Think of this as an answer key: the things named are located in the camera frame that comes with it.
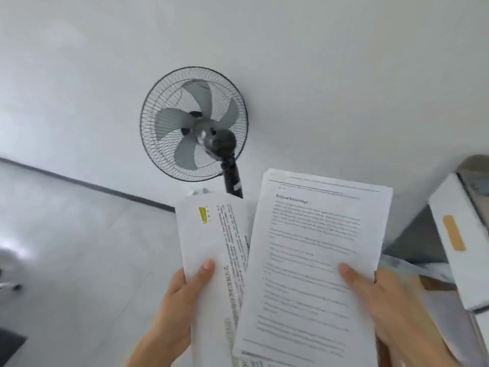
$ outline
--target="baseboard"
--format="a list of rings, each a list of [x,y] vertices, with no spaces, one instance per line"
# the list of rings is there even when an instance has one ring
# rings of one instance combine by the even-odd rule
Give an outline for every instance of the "baseboard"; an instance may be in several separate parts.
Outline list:
[[[93,190],[96,190],[96,191],[99,191],[99,192],[104,192],[104,193],[112,194],[113,196],[122,197],[122,198],[125,198],[125,199],[130,200],[130,201],[147,204],[148,206],[160,208],[160,209],[165,210],[165,211],[175,212],[175,208],[174,207],[168,206],[167,204],[164,204],[164,203],[159,203],[159,202],[156,202],[156,201],[148,200],[148,199],[143,198],[143,197],[133,196],[131,194],[119,192],[117,190],[113,190],[113,189],[110,189],[110,188],[102,187],[100,185],[95,185],[95,184],[92,184],[92,183],[87,183],[86,181],[81,181],[81,180],[77,180],[77,179],[73,179],[73,178],[68,178],[66,176],[63,176],[63,175],[60,175],[60,174],[57,174],[57,173],[52,173],[50,171],[46,171],[46,170],[43,170],[43,169],[38,169],[37,167],[24,165],[23,163],[19,163],[19,162],[16,162],[16,161],[4,159],[2,157],[0,157],[0,161],[5,162],[5,163],[9,163],[11,165],[19,166],[19,167],[22,167],[24,169],[28,169],[28,170],[31,170],[31,171],[36,171],[36,172],[39,172],[39,173],[44,174],[44,175],[49,175],[49,176],[51,176],[53,178],[61,179],[61,180],[64,180],[64,181],[69,181],[70,183],[82,185],[82,186],[84,186],[86,188],[90,188],[90,189],[93,189]]]

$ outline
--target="floor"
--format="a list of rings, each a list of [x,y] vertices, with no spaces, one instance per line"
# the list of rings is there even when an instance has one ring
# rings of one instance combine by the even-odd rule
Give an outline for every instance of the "floor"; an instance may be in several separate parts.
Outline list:
[[[175,215],[0,162],[7,367],[122,366],[181,267]],[[190,365],[187,352],[178,365]]]

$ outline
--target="yellow highlight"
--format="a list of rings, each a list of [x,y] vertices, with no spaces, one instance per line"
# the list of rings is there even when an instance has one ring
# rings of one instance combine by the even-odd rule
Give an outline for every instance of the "yellow highlight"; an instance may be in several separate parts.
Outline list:
[[[199,207],[199,211],[202,222],[205,224],[207,222],[207,210],[205,207]]]

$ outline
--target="gray fan blade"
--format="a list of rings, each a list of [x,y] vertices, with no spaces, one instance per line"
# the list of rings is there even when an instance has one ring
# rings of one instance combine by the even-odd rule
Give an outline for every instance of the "gray fan blade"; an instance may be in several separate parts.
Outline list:
[[[202,115],[211,118],[212,114],[212,93],[209,84],[206,81],[191,81],[183,85],[199,104]]]
[[[177,166],[180,166],[187,170],[198,170],[199,168],[195,165],[195,146],[197,145],[197,140],[195,135],[186,135],[176,146],[174,159]]]
[[[236,121],[238,120],[238,116],[240,114],[240,111],[238,109],[238,105],[234,101],[234,99],[231,99],[229,102],[229,108],[227,109],[226,114],[221,118],[219,123],[226,127],[227,129],[231,128]]]
[[[195,117],[176,108],[164,108],[156,114],[155,133],[156,139],[160,140],[173,130],[191,128],[195,123]]]

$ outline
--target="white wall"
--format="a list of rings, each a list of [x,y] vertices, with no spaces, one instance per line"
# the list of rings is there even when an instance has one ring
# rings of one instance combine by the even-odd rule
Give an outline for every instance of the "white wall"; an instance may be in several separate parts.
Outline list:
[[[1,0],[0,156],[167,204],[142,102],[187,65],[248,106],[246,197],[268,167],[394,187],[388,238],[489,153],[489,0]],[[223,182],[205,183],[223,190]]]

